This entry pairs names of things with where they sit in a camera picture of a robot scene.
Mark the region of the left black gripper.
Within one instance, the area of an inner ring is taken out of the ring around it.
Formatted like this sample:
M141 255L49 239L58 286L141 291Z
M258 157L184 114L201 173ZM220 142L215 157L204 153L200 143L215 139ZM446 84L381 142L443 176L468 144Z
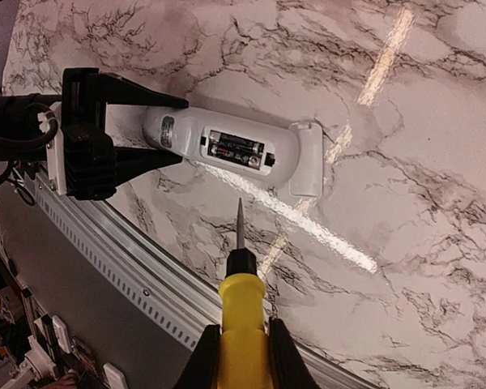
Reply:
M105 132L106 103L186 109L189 101L153 91L134 81L98 68L66 68L62 74L62 131L91 126ZM145 173L180 164L183 157L161 149L113 147L113 188Z

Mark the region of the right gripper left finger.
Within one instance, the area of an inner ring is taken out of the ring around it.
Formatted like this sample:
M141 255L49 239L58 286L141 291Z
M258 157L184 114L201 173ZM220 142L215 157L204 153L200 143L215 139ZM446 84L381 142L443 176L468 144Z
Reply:
M217 388L221 330L207 325L173 389Z

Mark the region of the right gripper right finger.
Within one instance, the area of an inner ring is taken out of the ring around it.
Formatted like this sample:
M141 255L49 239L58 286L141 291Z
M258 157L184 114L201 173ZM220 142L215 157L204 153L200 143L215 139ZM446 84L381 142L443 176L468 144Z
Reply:
M269 353L274 389L319 389L284 321L269 319Z

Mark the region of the yellow handled screwdriver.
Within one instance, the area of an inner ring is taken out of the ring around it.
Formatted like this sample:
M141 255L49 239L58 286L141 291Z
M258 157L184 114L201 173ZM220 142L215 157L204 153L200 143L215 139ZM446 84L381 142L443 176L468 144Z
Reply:
M219 287L223 313L217 387L271 388L263 308L266 287L257 274L256 256L245 247L242 201L237 207L236 235L236 248L228 256Z

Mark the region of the black AAA battery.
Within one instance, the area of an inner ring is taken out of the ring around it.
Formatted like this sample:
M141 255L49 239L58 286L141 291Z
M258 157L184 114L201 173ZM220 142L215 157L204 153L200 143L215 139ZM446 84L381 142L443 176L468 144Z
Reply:
M261 158L259 155L232 149L230 147L214 145L210 147L208 154L215 158L226 160L233 164L246 166L251 169L259 169L261 166Z
M253 154L262 154L265 148L264 143L259 143L251 139L245 139L215 130L210 132L209 141L214 145L230 147L232 149L247 151Z

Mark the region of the white remote control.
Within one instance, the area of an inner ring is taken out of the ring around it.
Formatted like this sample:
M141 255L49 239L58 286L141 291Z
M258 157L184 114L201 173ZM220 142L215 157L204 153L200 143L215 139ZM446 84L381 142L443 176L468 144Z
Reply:
M147 143L186 159L272 185L292 178L300 141L291 130L207 109L148 109Z

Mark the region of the white battery compartment cover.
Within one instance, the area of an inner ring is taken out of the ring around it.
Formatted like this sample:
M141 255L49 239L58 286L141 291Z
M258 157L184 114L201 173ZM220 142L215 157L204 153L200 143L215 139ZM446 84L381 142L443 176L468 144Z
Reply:
M292 196L318 198L323 187L322 127L316 122L295 122L290 129L299 141L299 159L289 180Z

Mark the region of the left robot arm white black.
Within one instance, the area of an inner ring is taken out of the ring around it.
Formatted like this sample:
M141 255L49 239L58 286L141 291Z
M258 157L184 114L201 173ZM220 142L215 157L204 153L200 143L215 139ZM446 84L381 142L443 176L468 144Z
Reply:
M59 95L0 96L0 185L16 165L46 162L62 136L57 162L65 195L104 200L117 187L149 171L181 162L169 151L117 147L105 129L108 105L185 109L187 100L152 91L97 68L66 68Z

